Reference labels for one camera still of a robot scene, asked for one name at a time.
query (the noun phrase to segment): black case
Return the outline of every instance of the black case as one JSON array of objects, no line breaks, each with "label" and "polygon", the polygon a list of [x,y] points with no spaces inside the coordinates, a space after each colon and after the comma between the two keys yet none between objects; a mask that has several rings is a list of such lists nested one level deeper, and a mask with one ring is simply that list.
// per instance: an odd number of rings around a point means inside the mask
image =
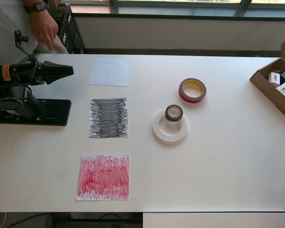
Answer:
[{"label": "black case", "polygon": [[61,3],[58,8],[57,18],[58,22],[64,22],[66,28],[71,36],[72,42],[75,46],[74,52],[80,54],[81,50],[85,48],[77,27],[75,18],[73,17],[72,10],[69,4]]},{"label": "black case", "polygon": [[44,0],[44,2],[47,4],[48,13],[56,20],[60,0]]},{"label": "black case", "polygon": [[75,46],[72,42],[71,36],[67,30],[67,27],[64,22],[57,22],[58,24],[58,37],[63,44],[63,46],[66,47],[69,54],[74,54]]}]

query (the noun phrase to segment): hand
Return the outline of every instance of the hand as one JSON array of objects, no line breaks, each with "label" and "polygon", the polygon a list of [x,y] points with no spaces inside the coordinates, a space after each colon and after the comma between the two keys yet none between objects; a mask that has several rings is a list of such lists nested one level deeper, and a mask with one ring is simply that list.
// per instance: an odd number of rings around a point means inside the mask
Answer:
[{"label": "hand", "polygon": [[53,43],[58,33],[58,25],[47,10],[30,13],[32,32],[38,42],[45,43],[48,49],[53,49]]}]

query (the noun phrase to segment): red scribbles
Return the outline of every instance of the red scribbles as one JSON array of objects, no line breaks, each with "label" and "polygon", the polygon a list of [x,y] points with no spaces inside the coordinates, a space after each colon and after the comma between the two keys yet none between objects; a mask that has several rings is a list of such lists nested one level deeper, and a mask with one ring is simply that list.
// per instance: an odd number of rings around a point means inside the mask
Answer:
[{"label": "red scribbles", "polygon": [[93,155],[81,158],[77,200],[129,199],[129,156]]}]

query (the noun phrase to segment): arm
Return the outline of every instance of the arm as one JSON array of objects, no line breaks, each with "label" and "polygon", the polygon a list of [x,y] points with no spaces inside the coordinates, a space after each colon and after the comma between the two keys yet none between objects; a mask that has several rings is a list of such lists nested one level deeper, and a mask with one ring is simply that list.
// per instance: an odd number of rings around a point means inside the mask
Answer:
[{"label": "arm", "polygon": [[[25,6],[31,6],[42,0],[24,0]],[[46,43],[49,50],[53,48],[53,42],[58,33],[58,25],[50,16],[47,10],[42,12],[31,12],[30,23],[36,40],[41,43]]]}]

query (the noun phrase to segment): white tape roll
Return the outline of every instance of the white tape roll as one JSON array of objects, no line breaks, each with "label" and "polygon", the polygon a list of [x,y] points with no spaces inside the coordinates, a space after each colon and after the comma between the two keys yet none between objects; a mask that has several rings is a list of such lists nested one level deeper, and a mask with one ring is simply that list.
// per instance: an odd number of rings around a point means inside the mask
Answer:
[{"label": "white tape roll", "polygon": [[166,135],[160,130],[160,120],[165,117],[165,110],[160,111],[157,113],[152,122],[153,131],[156,134],[157,137],[159,137],[161,140],[168,142],[168,143],[174,143],[178,140],[182,139],[188,132],[188,125],[186,118],[183,116],[179,122],[180,122],[180,131],[176,133],[175,135]]}]

